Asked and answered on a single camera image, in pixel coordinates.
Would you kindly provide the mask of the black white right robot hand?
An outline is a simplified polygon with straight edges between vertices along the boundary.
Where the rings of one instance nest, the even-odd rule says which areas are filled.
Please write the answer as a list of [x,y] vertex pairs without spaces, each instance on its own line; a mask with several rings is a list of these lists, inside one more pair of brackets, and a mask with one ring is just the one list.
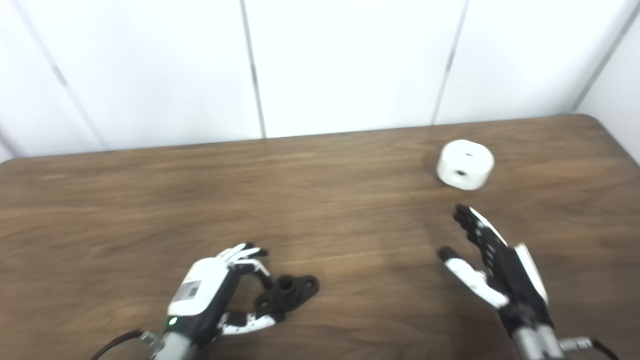
[[450,246],[439,259],[476,296],[498,312],[508,333],[521,327],[554,328],[546,287],[525,244],[510,246],[477,210],[458,203],[454,220],[475,246],[484,269],[478,269]]

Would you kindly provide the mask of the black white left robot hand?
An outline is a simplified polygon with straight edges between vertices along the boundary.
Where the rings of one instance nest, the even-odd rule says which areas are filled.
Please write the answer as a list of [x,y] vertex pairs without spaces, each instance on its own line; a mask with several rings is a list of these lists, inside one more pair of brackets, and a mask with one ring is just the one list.
[[219,337],[265,330],[284,320],[281,314],[228,310],[243,276],[256,276],[265,290],[274,281],[261,258],[268,251],[241,243],[214,257],[197,260],[167,308],[165,336],[178,335],[202,349]]

